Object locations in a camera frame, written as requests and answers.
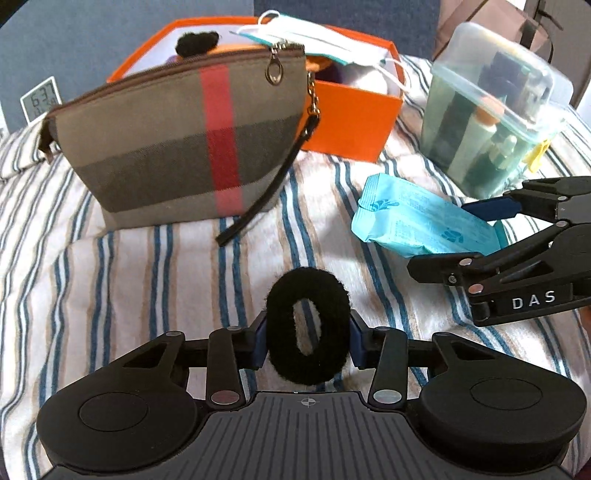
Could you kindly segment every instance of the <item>zipper pull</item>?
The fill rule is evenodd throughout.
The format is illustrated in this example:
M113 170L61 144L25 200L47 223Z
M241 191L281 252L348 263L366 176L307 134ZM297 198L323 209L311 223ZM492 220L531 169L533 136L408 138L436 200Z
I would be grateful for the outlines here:
M273 86L277 86L283 80L283 65L277 55L277 51L280 50L280 44L276 43L271 48L271 60L267 69L265 70L265 78Z
M271 50L271 60L269 61L269 65L267 65L265 77L267 78L267 82L271 85L277 86L283 80L283 65L281 64L281 60L279 60L277 53L280 50L295 49L304 52L304 46L299 43L282 40L272 45L269 49Z

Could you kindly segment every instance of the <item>black hair tie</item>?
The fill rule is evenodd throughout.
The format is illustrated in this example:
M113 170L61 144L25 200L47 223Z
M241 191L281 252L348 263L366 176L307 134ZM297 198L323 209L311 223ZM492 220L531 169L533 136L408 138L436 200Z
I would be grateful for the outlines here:
M297 346L294 305L314 303L320 317L320 340L310 355ZM267 296L267 348L277 373L296 384L318 385L331 380L349 353L349 294L324 270L300 267L283 275Z

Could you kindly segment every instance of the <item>digital clock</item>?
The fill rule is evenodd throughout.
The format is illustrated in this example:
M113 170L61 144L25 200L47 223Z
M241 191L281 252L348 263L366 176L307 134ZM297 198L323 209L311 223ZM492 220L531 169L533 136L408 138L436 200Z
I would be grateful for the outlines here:
M49 77L21 97L22 111L29 125L60 103L55 77Z

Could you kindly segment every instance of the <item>das logo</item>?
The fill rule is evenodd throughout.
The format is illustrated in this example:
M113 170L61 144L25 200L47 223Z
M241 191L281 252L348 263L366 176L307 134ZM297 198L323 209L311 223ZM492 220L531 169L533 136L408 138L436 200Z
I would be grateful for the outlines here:
M554 295L554 290L547 291L541 298L538 298L538 295L532 294L527 296L526 298L517 297L512 299L513 302L513 310L520 310L524 306L528 308L535 308L541 306L543 303L552 303L556 300L556 296Z

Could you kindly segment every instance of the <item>red stripe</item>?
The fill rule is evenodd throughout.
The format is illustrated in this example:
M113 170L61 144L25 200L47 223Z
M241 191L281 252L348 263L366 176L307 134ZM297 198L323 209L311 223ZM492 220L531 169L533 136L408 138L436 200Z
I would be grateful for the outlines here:
M216 194L221 216L226 212L242 212L242 192L238 173L238 152L234 132L234 111L230 71L225 65L200 70L203 110L207 130L207 149L216 190L234 189L231 194Z

